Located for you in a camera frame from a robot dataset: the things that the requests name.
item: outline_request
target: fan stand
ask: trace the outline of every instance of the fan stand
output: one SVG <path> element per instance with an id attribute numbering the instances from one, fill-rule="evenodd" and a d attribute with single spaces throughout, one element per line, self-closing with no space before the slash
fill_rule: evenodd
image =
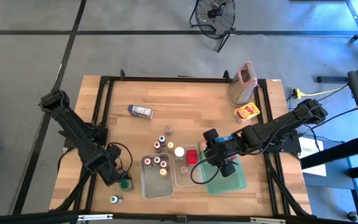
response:
<path id="1" fill-rule="evenodd" d="M 191 13 L 191 16 L 190 16 L 190 19 L 189 19 L 190 26 L 191 26 L 191 27 L 195 27 L 195 26 L 196 26 L 196 27 L 211 26 L 211 25 L 209 25 L 209 24 L 206 24 L 206 25 L 194 25 L 194 24 L 191 23 L 191 19 L 193 18 L 194 13 L 196 12 L 197 5 L 198 5 L 198 2 L 199 2 L 199 1 L 200 1 L 200 0 L 197 0 L 197 1 L 196 1 L 196 6 L 194 7 L 193 12 Z M 226 41 L 227 41 L 228 38 L 230 37 L 231 32 L 234 31 L 234 30 L 235 30 L 235 28 L 232 27 L 232 28 L 230 29 L 229 33 L 226 34 L 226 38 L 222 37 L 221 42 L 220 42 L 219 47 L 218 47 L 218 50 L 217 50 L 217 53 L 219 53 L 219 52 L 221 51 L 223 45 L 226 43 Z"/>

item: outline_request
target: gray floor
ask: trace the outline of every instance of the gray floor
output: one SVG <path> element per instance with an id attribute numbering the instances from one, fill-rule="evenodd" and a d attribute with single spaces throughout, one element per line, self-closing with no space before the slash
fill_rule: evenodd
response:
<path id="1" fill-rule="evenodd" d="M 358 12 L 358 0 L 352 1 Z M 80 30 L 189 30 L 194 1 L 88 1 Z M 71 29 L 79 0 L 10 2 L 0 0 L 0 29 Z M 357 30 L 342 1 L 237 1 L 238 30 Z M 52 87 L 67 36 L 0 36 L 0 215 L 9 213 L 38 128 L 39 98 Z M 62 83 L 74 106 L 83 75 L 221 77 L 246 61 L 260 78 L 283 80 L 286 95 L 341 85 L 317 84 L 318 75 L 344 76 L 358 69 L 358 41 L 348 37 L 233 36 L 216 53 L 215 40 L 202 35 L 77 36 Z M 355 105 L 349 89 L 324 101 L 329 115 Z M 50 123 L 24 212 L 48 209 L 62 153 L 59 126 Z M 358 137 L 358 113 L 349 113 L 316 130 L 348 141 Z M 354 210 L 350 191 L 308 187 L 313 213 L 346 220 Z"/>

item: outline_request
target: gray tray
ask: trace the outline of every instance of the gray tray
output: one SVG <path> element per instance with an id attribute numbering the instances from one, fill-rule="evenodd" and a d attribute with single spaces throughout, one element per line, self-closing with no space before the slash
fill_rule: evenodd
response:
<path id="1" fill-rule="evenodd" d="M 148 168 L 144 166 L 144 159 L 153 158 L 159 156 L 161 160 L 164 160 L 168 163 L 168 175 L 166 177 L 161 177 L 160 169 L 161 167 L 153 164 L 153 167 Z M 145 199 L 156 199 L 169 197 L 173 194 L 172 186 L 172 175 L 171 175 L 171 163 L 169 160 L 169 155 L 167 153 L 160 153 L 151 156 L 144 156 L 140 160 L 140 176 L 142 179 L 142 195 Z"/>

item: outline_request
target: electric fan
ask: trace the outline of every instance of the electric fan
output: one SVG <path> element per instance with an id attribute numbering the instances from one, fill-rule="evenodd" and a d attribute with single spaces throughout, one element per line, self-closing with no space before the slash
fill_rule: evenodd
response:
<path id="1" fill-rule="evenodd" d="M 199 27 L 205 36 L 221 39 L 217 50 L 219 52 L 235 29 L 233 28 L 236 18 L 235 9 L 234 0 L 197 0 L 189 23 L 191 27 Z M 191 23 L 194 13 L 196 13 L 197 25 Z"/>

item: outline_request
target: wooden table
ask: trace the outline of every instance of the wooden table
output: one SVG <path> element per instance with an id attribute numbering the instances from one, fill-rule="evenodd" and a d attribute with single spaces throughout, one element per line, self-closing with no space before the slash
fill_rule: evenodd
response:
<path id="1" fill-rule="evenodd" d="M 99 76 L 84 76 L 75 112 L 90 122 L 99 87 Z M 269 188 L 263 155 L 242 156 L 242 168 L 248 186 L 245 189 L 220 195 L 209 195 L 205 186 L 177 187 L 173 181 L 173 195 L 169 198 L 146 200 L 142 197 L 140 182 L 140 158 L 153 154 L 153 142 L 163 134 L 163 127 L 170 124 L 173 134 L 168 141 L 176 146 L 196 144 L 203 139 L 203 132 L 216 128 L 220 136 L 230 135 L 239 128 L 258 122 L 257 118 L 238 124 L 233 117 L 235 107 L 226 96 L 227 83 L 184 83 L 184 82 L 135 82 L 115 81 L 108 115 L 108 142 L 120 142 L 131 150 L 134 164 L 130 171 L 135 189 L 123 192 L 118 184 L 107 187 L 98 176 L 92 212 L 151 213 L 186 215 L 258 215 L 272 216 Z M 287 104 L 280 80 L 267 80 L 267 89 L 273 117 L 287 113 Z M 262 90 L 259 90 L 264 105 Z M 152 120 L 131 116 L 129 104 L 144 105 L 154 110 Z M 264 106 L 260 108 L 265 116 Z M 122 151 L 121 158 L 126 169 L 129 156 Z M 301 166 L 297 158 L 281 153 L 285 183 L 296 201 L 311 213 Z M 62 160 L 60 172 L 53 191 L 50 208 L 59 206 L 78 182 L 81 162 L 76 150 Z M 279 212 L 283 212 L 282 200 L 276 186 Z M 81 208 L 85 207 L 88 187 L 83 191 Z M 110 203 L 112 195 L 122 195 L 122 204 Z"/>

